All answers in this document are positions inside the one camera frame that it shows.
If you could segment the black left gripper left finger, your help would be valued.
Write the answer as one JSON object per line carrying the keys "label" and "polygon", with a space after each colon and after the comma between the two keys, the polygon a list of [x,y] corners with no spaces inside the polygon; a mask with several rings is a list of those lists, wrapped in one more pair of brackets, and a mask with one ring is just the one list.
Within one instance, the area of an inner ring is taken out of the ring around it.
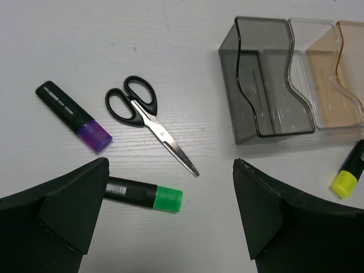
{"label": "black left gripper left finger", "polygon": [[89,251],[109,161],[1,199],[1,272],[78,272]]}

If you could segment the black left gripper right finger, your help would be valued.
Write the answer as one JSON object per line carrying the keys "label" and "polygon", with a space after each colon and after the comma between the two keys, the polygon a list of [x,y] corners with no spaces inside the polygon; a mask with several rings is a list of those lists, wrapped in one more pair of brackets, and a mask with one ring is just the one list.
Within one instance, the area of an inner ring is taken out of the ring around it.
{"label": "black left gripper right finger", "polygon": [[259,272],[362,272],[363,210],[310,195],[242,159],[233,182]]}

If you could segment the yellow cap highlighter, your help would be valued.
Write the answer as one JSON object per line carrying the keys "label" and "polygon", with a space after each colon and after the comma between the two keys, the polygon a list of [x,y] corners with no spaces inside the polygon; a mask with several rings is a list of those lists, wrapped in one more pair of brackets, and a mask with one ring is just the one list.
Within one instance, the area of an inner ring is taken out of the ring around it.
{"label": "yellow cap highlighter", "polygon": [[363,139],[356,143],[331,185],[340,198],[349,198],[363,172]]}

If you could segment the green cap highlighter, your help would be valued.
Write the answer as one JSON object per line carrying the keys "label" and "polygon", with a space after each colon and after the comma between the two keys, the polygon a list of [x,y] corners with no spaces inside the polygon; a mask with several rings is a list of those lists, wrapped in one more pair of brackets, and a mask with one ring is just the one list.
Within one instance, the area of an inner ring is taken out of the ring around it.
{"label": "green cap highlighter", "polygon": [[109,177],[104,197],[144,208],[178,213],[183,192],[140,181]]}

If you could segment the purple cap highlighter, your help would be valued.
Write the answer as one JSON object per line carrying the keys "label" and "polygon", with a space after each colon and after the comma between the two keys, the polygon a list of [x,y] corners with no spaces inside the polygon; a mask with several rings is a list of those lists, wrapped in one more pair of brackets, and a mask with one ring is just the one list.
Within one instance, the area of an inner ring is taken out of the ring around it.
{"label": "purple cap highlighter", "polygon": [[54,82],[46,81],[36,89],[35,94],[93,152],[101,152],[112,142],[112,136]]}

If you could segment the black handled scissors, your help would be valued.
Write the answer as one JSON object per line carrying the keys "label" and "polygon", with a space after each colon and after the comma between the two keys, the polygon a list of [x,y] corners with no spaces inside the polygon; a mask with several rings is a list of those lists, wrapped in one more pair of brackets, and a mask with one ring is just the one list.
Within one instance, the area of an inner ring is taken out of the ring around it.
{"label": "black handled scissors", "polygon": [[[130,87],[131,83],[143,86],[151,95],[151,102],[141,99]],[[118,115],[111,107],[110,99],[119,97],[131,111],[130,118]],[[112,88],[105,94],[106,108],[111,116],[118,122],[132,127],[148,127],[158,138],[159,142],[184,166],[194,177],[200,173],[189,157],[173,139],[169,132],[158,122],[158,101],[154,88],[145,79],[139,76],[129,76],[123,82],[123,89]]]}

